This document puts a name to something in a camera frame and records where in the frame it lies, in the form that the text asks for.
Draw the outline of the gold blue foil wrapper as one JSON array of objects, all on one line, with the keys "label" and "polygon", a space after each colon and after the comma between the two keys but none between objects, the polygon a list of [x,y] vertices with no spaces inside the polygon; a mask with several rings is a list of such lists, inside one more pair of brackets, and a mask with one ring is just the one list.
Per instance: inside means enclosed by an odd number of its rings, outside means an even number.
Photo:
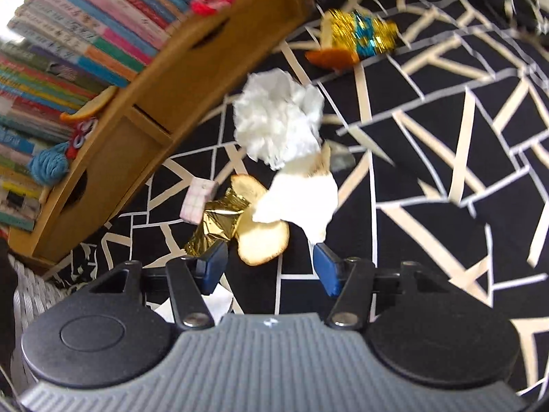
[{"label": "gold blue foil wrapper", "polygon": [[331,9],[322,18],[320,47],[349,53],[355,60],[388,53],[396,48],[398,28],[393,21]]}]

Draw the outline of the black white patterned tablecloth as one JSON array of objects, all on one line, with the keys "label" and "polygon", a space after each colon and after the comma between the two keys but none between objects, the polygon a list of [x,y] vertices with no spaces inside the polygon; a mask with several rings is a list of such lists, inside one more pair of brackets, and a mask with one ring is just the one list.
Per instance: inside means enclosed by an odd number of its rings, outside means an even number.
[{"label": "black white patterned tablecloth", "polygon": [[[475,0],[336,0],[395,21],[404,45],[338,75],[307,63],[319,15],[255,72],[281,69],[325,97],[323,139],[357,160],[334,175],[340,207],[327,245],[380,268],[417,261],[512,319],[520,339],[511,385],[528,400],[548,393],[548,59],[497,9]],[[135,259],[183,254],[195,227],[179,219],[190,177],[244,171],[268,188],[275,173],[234,139],[230,91],[153,174],[121,215],[63,261],[49,280],[78,289]],[[235,299],[247,313],[317,311],[333,301],[311,245],[289,224],[282,257],[257,268],[231,249]]]}]

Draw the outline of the white folded paper sheet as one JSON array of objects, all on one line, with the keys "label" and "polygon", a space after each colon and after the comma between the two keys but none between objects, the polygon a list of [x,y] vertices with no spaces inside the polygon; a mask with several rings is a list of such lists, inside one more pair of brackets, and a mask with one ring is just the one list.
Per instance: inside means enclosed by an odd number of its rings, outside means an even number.
[{"label": "white folded paper sheet", "polygon": [[189,280],[181,285],[169,282],[168,293],[168,299],[153,311],[182,331],[214,327],[230,311],[234,299],[220,284],[204,296]]}]

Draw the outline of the white mesh trash bin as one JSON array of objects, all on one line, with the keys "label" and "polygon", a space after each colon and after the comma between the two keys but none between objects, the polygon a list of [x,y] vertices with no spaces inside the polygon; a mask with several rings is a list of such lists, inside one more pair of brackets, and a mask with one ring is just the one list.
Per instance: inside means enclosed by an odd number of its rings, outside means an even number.
[{"label": "white mesh trash bin", "polygon": [[23,358],[22,334],[37,316],[65,299],[68,293],[65,289],[58,289],[36,275],[10,254],[8,254],[8,261],[18,278],[13,295],[15,349],[10,359],[9,375],[16,393],[22,393],[35,383],[34,376]]}]

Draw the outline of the torn white paper piece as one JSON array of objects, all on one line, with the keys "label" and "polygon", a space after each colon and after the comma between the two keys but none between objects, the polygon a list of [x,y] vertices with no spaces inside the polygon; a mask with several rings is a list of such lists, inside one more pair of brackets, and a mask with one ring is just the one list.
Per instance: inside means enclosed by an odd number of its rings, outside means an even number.
[{"label": "torn white paper piece", "polygon": [[252,219],[260,223],[291,222],[311,244],[326,240],[329,222],[338,208],[338,186],[330,172],[330,149],[286,163],[269,190],[257,202]]}]

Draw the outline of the orange peel on table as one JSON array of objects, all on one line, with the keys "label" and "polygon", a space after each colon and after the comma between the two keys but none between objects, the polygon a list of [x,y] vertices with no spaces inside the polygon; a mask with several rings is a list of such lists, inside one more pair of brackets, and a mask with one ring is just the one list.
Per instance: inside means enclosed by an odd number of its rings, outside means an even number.
[{"label": "orange peel on table", "polygon": [[359,56],[355,51],[344,48],[309,50],[306,52],[305,57],[312,65],[334,71],[344,71],[353,68],[360,62]]}]

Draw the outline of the row of upright books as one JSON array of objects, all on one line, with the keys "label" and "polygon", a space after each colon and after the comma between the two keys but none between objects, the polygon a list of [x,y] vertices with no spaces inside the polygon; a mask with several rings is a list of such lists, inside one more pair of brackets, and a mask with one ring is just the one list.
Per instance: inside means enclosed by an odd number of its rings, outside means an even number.
[{"label": "row of upright books", "polygon": [[105,88],[128,87],[193,16],[191,0],[22,0],[1,43],[1,220],[34,229],[53,187],[27,165],[70,141],[60,122]]}]

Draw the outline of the wooden desk shelf with drawers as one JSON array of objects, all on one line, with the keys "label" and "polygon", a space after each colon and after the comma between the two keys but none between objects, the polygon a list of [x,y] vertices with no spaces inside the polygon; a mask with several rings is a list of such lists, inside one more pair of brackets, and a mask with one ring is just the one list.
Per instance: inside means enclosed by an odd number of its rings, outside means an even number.
[{"label": "wooden desk shelf with drawers", "polygon": [[215,103],[304,23],[306,0],[235,0],[193,16],[128,87],[49,193],[32,232],[12,228],[9,247],[52,266],[115,216]]}]

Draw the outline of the crumpled white tissue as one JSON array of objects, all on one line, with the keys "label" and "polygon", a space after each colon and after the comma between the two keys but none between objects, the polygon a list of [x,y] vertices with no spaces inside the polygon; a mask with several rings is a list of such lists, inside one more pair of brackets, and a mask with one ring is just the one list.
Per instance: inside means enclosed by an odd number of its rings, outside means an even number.
[{"label": "crumpled white tissue", "polygon": [[320,151],[325,98],[279,68],[248,76],[234,100],[234,140],[273,170]]}]

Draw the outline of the small pink white packet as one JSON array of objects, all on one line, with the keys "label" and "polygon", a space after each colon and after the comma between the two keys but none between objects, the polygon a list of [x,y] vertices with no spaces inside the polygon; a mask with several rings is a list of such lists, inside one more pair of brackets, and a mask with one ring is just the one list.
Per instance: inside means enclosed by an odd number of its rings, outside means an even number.
[{"label": "small pink white packet", "polygon": [[199,224],[203,219],[206,203],[214,198],[217,189],[216,181],[193,178],[183,200],[179,217],[186,223]]}]

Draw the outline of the orange peel on shelf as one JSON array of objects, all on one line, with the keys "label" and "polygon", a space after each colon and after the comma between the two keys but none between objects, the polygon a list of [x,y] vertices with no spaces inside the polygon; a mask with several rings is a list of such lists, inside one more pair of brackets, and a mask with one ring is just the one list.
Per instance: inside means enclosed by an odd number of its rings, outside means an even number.
[{"label": "orange peel on shelf", "polygon": [[113,98],[115,98],[117,92],[118,87],[115,87],[114,85],[105,88],[95,98],[86,102],[74,114],[61,113],[60,122],[63,124],[71,125],[83,122],[96,116],[107,107],[107,105],[113,100]]}]

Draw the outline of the blue yarn ball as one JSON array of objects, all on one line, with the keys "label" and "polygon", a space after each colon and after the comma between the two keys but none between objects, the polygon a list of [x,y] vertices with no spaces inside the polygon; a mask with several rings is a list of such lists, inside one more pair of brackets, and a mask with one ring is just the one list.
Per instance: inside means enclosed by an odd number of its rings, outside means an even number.
[{"label": "blue yarn ball", "polygon": [[53,187],[68,173],[70,163],[66,153],[69,145],[69,141],[63,142],[34,155],[27,168],[38,184]]}]

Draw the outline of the red white charm toy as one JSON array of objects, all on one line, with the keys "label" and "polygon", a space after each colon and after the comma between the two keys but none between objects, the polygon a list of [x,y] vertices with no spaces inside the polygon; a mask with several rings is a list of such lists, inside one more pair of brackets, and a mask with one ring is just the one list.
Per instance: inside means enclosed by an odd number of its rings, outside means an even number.
[{"label": "red white charm toy", "polygon": [[80,122],[75,126],[72,139],[70,139],[68,148],[65,153],[65,156],[69,160],[76,159],[78,152],[84,146],[86,139],[91,135],[97,124],[98,119],[96,117],[93,117],[83,122]]}]

